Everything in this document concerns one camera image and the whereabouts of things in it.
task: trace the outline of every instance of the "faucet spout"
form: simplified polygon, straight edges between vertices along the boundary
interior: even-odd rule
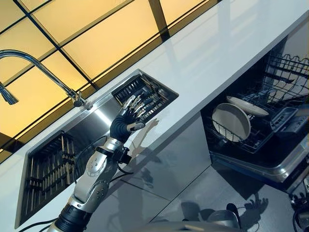
[[[8,91],[4,85],[0,82],[0,93],[2,97],[5,99],[6,102],[8,102],[10,105],[13,105],[18,102],[18,99]]]
[[[40,63],[35,57],[25,52],[21,52],[17,50],[1,50],[0,59],[4,57],[20,57],[20,58],[30,61],[39,70],[41,70],[46,76],[48,76],[53,82],[55,82],[60,88],[62,88],[70,98],[72,98],[74,106],[79,107],[82,105],[86,105],[86,100],[84,100],[81,97],[80,93],[77,93],[73,89],[69,88],[59,78],[57,78],[51,71],[49,71],[48,68],[46,68],[42,63]],[[14,104],[18,102],[18,100],[4,87],[4,85],[1,82],[0,82],[0,93],[2,94],[4,99],[9,104]]]

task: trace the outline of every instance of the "dishwasher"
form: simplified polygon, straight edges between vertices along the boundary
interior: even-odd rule
[[[291,193],[309,173],[308,77],[307,58],[270,51],[205,106],[201,115],[212,162]],[[246,139],[212,117],[231,97],[267,112],[246,113]]]

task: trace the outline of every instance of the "plate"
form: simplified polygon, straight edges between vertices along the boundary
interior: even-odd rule
[[[244,112],[250,115],[254,115],[257,117],[265,117],[269,115],[269,113],[266,110],[263,110],[262,108],[253,105],[247,101],[244,101],[242,99],[231,96],[227,96],[226,99],[229,103],[238,106],[240,109],[242,109]]]
[[[250,135],[250,120],[242,109],[233,104],[219,104],[212,113],[212,123],[221,135],[232,142],[245,140]]]

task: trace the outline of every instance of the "stainless steel sink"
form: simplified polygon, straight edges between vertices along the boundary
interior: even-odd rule
[[[78,160],[78,178],[102,136],[109,136],[109,128],[122,103],[135,91],[146,89],[157,99],[153,109],[143,120],[149,121],[164,109],[178,94],[141,70],[134,71],[122,83],[103,94],[90,111],[83,111],[57,133],[34,146],[26,153],[15,226],[18,227],[56,195],[73,183],[72,170]]]

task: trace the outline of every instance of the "dish rack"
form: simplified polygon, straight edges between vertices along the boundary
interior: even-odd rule
[[[61,133],[29,155],[21,223],[73,183],[75,154],[73,139]]]
[[[256,153],[274,134],[284,131],[284,125],[301,108],[309,92],[309,59],[300,60],[298,56],[284,55],[278,57],[268,55],[266,69],[262,81],[257,82],[246,91],[235,94],[235,97],[250,102],[266,110],[266,117],[248,115],[251,123],[251,133],[247,139],[228,130],[223,125],[207,117],[206,130],[221,140],[221,144],[232,143],[249,153]],[[306,123],[308,117],[299,117],[295,126]],[[232,134],[239,138],[239,142],[232,142],[226,138]]]
[[[146,113],[140,119],[145,123],[178,97],[176,92],[154,80],[141,70],[134,71],[132,75],[133,77],[115,89],[112,95],[123,105],[134,93],[142,90],[147,96],[144,100],[152,99],[149,105],[143,107]]]

